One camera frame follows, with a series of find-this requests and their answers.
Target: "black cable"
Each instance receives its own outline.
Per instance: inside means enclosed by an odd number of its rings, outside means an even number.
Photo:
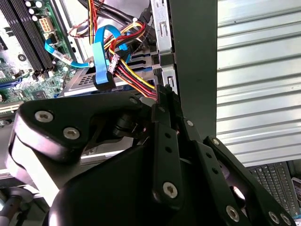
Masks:
[[[119,17],[113,15],[112,13],[109,13],[109,12],[104,11],[104,10],[102,10],[100,12],[97,11],[97,15],[100,16],[100,17],[105,16],[105,18],[112,19],[112,20],[116,21],[117,23],[121,24],[122,26],[128,25],[127,22],[123,21],[122,19],[120,19]]]
[[[126,14],[126,13],[120,11],[119,9],[116,9],[116,8],[114,8],[114,7],[112,7],[112,6],[109,6],[109,5],[107,5],[107,4],[101,3],[101,2],[98,1],[98,0],[94,0],[94,3],[95,3],[95,5],[96,5],[97,7],[100,6],[102,9],[106,9],[106,10],[112,12],[112,13],[115,13],[116,15],[120,16],[121,18],[124,18],[124,19],[125,19],[126,21],[128,21],[129,23],[133,21],[133,18],[134,18],[133,16],[128,15],[128,14]]]
[[[78,0],[85,8],[88,8],[88,3],[86,0]],[[112,19],[116,21],[117,23],[121,24],[122,26],[126,26],[128,23],[122,20],[118,15],[108,11],[108,10],[100,10],[97,11],[96,14],[100,17]]]

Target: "black plastic part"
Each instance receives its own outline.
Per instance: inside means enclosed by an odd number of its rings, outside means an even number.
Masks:
[[[120,59],[123,59],[124,61],[127,60],[128,55],[130,54],[129,50],[118,50],[116,54],[120,57]]]
[[[144,146],[118,156],[72,179],[60,190],[49,212],[57,226],[82,225],[222,225],[209,189],[193,166],[181,162],[184,206],[166,211],[151,199],[152,152]]]
[[[183,114],[197,127],[202,138],[215,136],[217,1],[170,0],[169,6]],[[187,48],[187,43],[197,43],[197,46]]]
[[[41,152],[50,159],[58,162],[78,161],[81,153],[98,131],[98,124],[94,117],[103,117],[107,129],[112,130],[114,122],[122,110],[139,111],[142,103],[129,93],[97,94],[81,97],[66,97],[25,102],[18,110],[18,117],[22,118],[29,127],[19,133],[19,139],[34,150]],[[35,119],[37,111],[48,111],[54,115],[49,123],[42,123]],[[80,137],[75,140],[65,138],[63,130],[67,127],[76,128]],[[35,134],[35,139],[22,139],[26,134]],[[100,134],[105,140],[120,140],[112,133]],[[39,145],[35,140],[43,140],[45,145]]]
[[[219,145],[214,143],[213,139],[217,140]],[[281,213],[293,222],[292,217],[220,140],[211,136],[204,140],[204,144],[211,147],[216,158],[229,169],[228,185],[237,187],[244,195],[248,218],[254,225],[274,225],[269,216],[270,211],[278,215],[280,225],[286,225],[280,217]]]
[[[110,89],[113,89],[116,87],[115,81],[113,79],[113,75],[110,72],[107,72],[107,79],[108,79],[108,82],[102,83],[102,84],[97,84],[96,80],[95,80],[95,75],[92,77],[93,83],[94,83],[96,89],[98,89],[99,91],[107,91],[107,90],[110,90]]]
[[[160,65],[174,65],[174,55],[173,54],[164,54],[160,56]]]
[[[152,13],[151,13],[151,1],[150,1],[149,6],[145,8],[144,11],[141,13],[139,20],[148,24],[151,20],[151,15]]]
[[[54,34],[50,34],[49,38],[50,38],[52,44],[56,44],[57,43],[57,40],[56,40],[56,37],[55,37]]]

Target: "keyboard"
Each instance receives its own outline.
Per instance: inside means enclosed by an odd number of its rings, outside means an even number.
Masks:
[[[300,215],[297,196],[286,162],[247,169],[292,217]]]

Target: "motherboard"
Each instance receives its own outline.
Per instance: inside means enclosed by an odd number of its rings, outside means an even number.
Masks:
[[[21,103],[57,97],[76,73],[45,51],[48,38],[70,56],[48,0],[0,1],[0,126],[13,121]]]

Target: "metal bracket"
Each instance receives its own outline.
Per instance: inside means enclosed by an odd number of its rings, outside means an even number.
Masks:
[[[174,69],[174,60],[169,64],[163,63],[161,60],[166,55],[172,54],[172,40],[169,23],[169,14],[167,0],[151,0],[153,19],[156,29],[157,46],[159,51],[160,65],[162,68],[163,84],[170,85],[173,92],[178,93],[177,81]]]

